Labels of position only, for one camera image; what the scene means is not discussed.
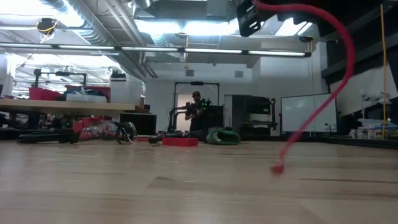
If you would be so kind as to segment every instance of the table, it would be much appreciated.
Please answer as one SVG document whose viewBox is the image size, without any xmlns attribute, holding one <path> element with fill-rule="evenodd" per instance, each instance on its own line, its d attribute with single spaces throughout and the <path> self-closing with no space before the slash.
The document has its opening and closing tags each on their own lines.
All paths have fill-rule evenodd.
<svg viewBox="0 0 398 224">
<path fill-rule="evenodd" d="M 70 101 L 0 99 L 0 109 L 23 110 L 51 114 L 119 116 L 125 111 L 143 113 L 142 108 L 127 103 L 84 103 Z"/>
</svg>

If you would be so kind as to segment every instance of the whiteboard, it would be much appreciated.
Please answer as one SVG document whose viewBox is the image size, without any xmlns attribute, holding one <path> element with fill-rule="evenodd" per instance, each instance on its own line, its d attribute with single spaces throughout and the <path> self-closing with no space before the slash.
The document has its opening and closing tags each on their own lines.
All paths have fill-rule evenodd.
<svg viewBox="0 0 398 224">
<path fill-rule="evenodd" d="M 281 99 L 282 105 L 282 132 L 293 132 L 308 119 L 330 94 L 293 96 Z M 307 132 L 337 132 L 336 101 L 333 100 L 310 123 L 305 130 Z"/>
</svg>

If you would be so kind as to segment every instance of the doorway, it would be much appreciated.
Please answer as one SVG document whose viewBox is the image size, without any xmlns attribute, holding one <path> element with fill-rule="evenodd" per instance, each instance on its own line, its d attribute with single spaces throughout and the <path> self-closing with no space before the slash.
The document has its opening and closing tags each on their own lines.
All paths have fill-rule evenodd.
<svg viewBox="0 0 398 224">
<path fill-rule="evenodd" d="M 177 107 L 185 106 L 187 102 L 192 103 L 192 95 L 189 94 L 178 94 L 177 95 Z M 185 114 L 180 114 L 177 116 L 177 130 L 179 131 L 189 131 L 189 127 L 191 125 L 191 120 L 185 120 Z"/>
</svg>

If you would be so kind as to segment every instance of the red box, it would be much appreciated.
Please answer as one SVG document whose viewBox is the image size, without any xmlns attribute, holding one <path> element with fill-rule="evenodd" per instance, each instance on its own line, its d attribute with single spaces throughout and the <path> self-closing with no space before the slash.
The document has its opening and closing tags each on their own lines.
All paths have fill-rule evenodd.
<svg viewBox="0 0 398 224">
<path fill-rule="evenodd" d="M 40 87 L 29 88 L 29 98 L 31 100 L 55 100 L 61 93 L 51 90 L 46 90 Z"/>
<path fill-rule="evenodd" d="M 162 144 L 165 146 L 198 146 L 198 139 L 193 138 L 163 138 Z"/>
</svg>

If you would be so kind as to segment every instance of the red tray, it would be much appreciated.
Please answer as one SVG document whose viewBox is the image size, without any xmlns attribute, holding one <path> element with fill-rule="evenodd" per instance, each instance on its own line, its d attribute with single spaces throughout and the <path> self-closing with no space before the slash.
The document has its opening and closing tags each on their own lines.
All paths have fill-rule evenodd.
<svg viewBox="0 0 398 224">
<path fill-rule="evenodd" d="M 162 144 L 165 146 L 198 146 L 198 139 L 193 138 L 163 138 Z"/>
</svg>

